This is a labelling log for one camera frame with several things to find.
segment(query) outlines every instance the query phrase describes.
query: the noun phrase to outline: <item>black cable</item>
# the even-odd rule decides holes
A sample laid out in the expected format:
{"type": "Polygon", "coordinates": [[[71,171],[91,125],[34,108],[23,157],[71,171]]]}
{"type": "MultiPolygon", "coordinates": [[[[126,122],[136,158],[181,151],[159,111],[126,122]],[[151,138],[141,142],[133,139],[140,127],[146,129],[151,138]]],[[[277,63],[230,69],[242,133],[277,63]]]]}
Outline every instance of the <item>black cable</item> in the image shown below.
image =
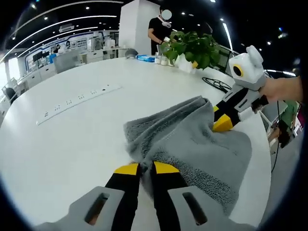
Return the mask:
{"type": "MultiPolygon", "coordinates": [[[[279,102],[277,101],[277,110],[278,110],[278,126],[280,123],[280,114],[279,114],[279,102]]],[[[278,146],[277,146],[277,151],[276,151],[276,157],[275,157],[275,162],[274,162],[274,166],[273,169],[271,170],[271,173],[273,173],[274,168],[276,166],[276,161],[277,161],[277,156],[278,156],[278,149],[279,149],[279,137],[278,137],[278,146]]]]}
{"type": "Polygon", "coordinates": [[[207,77],[203,77],[202,80],[205,83],[211,85],[212,87],[214,87],[218,90],[221,90],[224,93],[227,93],[229,90],[231,90],[231,87],[228,84],[226,84],[226,83],[224,83],[220,80],[207,78],[207,77]]]}

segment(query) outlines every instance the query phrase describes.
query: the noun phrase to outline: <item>gray floor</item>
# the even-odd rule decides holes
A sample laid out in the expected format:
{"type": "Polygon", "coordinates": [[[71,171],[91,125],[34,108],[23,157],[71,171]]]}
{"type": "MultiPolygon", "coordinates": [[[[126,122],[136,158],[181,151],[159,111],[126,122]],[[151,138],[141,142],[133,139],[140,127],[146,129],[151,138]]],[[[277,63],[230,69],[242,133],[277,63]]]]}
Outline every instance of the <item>gray floor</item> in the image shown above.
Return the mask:
{"type": "MultiPolygon", "coordinates": [[[[266,221],[272,214],[288,189],[290,179],[292,179],[294,169],[299,160],[302,139],[303,134],[300,134],[285,148],[278,151],[276,166],[271,176],[269,200],[261,223],[266,221]]],[[[271,155],[272,167],[275,156],[276,154],[271,155]]]]}

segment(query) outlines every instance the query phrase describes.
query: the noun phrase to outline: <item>black t-shirt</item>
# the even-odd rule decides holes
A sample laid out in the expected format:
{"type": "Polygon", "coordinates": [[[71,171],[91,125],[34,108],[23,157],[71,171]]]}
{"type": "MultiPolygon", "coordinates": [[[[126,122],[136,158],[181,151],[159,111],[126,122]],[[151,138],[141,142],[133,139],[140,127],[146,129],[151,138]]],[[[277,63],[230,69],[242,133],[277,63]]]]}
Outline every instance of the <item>black t-shirt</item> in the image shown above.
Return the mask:
{"type": "MultiPolygon", "coordinates": [[[[161,41],[164,41],[165,37],[170,37],[172,31],[171,28],[163,26],[162,21],[157,17],[150,20],[149,29],[154,29],[153,34],[161,41]]],[[[159,45],[157,42],[151,40],[152,55],[155,55],[155,52],[157,52],[157,45],[159,45]]]]}

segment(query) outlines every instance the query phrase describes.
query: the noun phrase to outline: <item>potted plant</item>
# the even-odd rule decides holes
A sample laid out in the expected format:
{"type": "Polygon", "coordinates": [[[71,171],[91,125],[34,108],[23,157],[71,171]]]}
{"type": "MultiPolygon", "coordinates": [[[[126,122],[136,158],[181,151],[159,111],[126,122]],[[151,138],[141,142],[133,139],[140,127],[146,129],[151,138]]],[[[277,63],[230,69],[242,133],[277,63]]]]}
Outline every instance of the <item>potted plant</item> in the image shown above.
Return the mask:
{"type": "Polygon", "coordinates": [[[219,63],[219,45],[211,35],[173,31],[169,42],[162,44],[163,54],[179,69],[194,73],[196,69],[214,67],[219,63]]]}

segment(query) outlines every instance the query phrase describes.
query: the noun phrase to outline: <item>white robot head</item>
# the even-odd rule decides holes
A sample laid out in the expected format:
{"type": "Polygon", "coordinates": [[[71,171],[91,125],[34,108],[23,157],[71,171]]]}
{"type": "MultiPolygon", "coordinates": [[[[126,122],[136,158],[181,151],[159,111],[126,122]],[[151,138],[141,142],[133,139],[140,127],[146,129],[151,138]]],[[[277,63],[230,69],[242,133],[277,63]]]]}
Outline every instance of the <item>white robot head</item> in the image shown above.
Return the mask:
{"type": "Polygon", "coordinates": [[[263,77],[263,58],[254,46],[247,47],[246,51],[229,59],[229,66],[235,82],[254,85],[263,77]]]}

